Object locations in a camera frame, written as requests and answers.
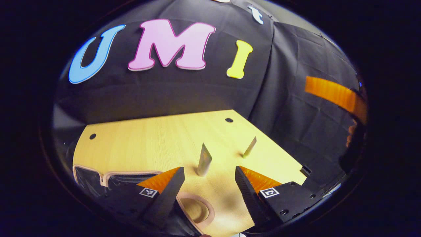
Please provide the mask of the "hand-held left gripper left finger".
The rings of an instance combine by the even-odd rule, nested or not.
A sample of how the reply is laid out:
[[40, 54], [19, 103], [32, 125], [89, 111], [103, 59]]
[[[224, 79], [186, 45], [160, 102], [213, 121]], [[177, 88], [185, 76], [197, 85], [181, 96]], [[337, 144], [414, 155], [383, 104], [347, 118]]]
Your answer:
[[113, 187], [102, 196], [102, 207], [135, 227], [164, 228], [184, 181], [184, 168], [178, 167], [137, 184]]

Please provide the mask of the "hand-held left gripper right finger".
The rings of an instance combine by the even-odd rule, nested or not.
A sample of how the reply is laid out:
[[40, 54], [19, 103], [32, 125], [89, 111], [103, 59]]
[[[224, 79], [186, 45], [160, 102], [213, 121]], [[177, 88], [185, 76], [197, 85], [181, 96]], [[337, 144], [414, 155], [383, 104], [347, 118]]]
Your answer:
[[256, 230], [288, 223], [322, 199], [294, 181], [281, 184], [243, 166], [236, 166], [235, 181]]

